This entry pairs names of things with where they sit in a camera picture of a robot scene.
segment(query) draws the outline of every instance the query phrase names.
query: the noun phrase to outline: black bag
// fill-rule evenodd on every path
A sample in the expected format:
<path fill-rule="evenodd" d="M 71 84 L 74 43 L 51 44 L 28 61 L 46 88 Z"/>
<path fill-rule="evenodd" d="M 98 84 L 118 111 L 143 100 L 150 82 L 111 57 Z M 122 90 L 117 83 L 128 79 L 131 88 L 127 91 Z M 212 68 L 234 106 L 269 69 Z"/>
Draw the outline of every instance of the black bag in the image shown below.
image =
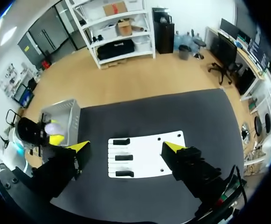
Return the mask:
<path fill-rule="evenodd" d="M 97 49 L 100 60 L 134 52 L 134 43 L 131 39 L 107 43 Z"/>

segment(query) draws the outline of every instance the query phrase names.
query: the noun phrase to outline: stool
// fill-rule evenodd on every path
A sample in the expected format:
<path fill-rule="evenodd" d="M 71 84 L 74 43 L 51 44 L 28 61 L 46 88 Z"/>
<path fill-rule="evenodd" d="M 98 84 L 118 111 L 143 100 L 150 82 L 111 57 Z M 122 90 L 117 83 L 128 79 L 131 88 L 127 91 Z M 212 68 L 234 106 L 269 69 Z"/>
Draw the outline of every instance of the stool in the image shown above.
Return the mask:
<path fill-rule="evenodd" d="M 206 43 L 205 43 L 204 41 L 202 41 L 202 40 L 199 40 L 199 39 L 194 39 L 193 42 L 194 42 L 196 45 L 199 46 L 199 50 L 198 50 L 197 54 L 195 55 L 195 57 L 198 58 L 198 59 L 204 59 L 204 55 L 202 55 L 202 54 L 200 53 L 200 48 L 201 48 L 201 47 L 205 47 L 205 46 L 206 46 Z"/>
<path fill-rule="evenodd" d="M 241 128 L 241 137 L 242 141 L 245 145 L 249 144 L 250 142 L 250 131 L 248 124 L 246 122 L 243 123 L 242 128 Z"/>
<path fill-rule="evenodd" d="M 263 130 L 263 126 L 259 116 L 255 117 L 254 126 L 256 131 L 255 136 L 260 136 Z M 271 131 L 271 117 L 268 113 L 265 114 L 265 130 L 267 134 Z"/>

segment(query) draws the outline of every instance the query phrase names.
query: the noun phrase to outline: gray mat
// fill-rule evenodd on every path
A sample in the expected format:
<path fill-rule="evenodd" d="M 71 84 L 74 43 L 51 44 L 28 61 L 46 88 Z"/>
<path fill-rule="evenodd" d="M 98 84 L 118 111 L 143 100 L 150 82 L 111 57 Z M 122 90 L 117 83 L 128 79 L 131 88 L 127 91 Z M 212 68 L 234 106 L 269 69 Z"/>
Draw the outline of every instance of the gray mat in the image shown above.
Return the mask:
<path fill-rule="evenodd" d="M 182 130 L 226 178 L 233 165 L 243 173 L 243 147 L 226 94 L 204 90 L 83 108 L 78 141 L 91 141 L 92 158 L 79 180 L 52 203 L 75 214 L 108 221 L 180 224 L 201 204 L 172 175 L 144 179 L 108 177 L 109 138 L 137 137 Z"/>

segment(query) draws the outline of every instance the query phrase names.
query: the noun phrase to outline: trash can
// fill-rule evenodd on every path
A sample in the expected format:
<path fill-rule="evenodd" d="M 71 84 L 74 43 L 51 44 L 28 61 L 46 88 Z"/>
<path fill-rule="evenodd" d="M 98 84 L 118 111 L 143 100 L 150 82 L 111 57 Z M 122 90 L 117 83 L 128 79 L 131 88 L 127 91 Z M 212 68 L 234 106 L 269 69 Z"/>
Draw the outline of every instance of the trash can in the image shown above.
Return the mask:
<path fill-rule="evenodd" d="M 189 53 L 191 52 L 191 49 L 189 46 L 186 45 L 180 45 L 179 46 L 179 58 L 182 60 L 188 60 Z"/>

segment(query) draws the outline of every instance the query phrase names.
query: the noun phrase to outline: white board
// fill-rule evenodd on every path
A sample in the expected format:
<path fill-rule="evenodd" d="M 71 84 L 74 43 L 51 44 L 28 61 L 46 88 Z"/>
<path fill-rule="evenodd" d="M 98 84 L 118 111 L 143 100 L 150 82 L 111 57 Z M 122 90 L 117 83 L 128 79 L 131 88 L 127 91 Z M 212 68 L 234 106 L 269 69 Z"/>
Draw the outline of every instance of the white board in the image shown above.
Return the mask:
<path fill-rule="evenodd" d="M 114 140 L 130 139 L 128 145 L 113 145 Z M 111 178 L 147 178 L 172 174 L 161 157 L 162 144 L 168 141 L 185 147 L 182 131 L 108 140 L 108 176 Z M 116 161 L 115 156 L 133 155 L 132 161 Z M 132 171 L 134 177 L 116 176 L 117 171 Z"/>

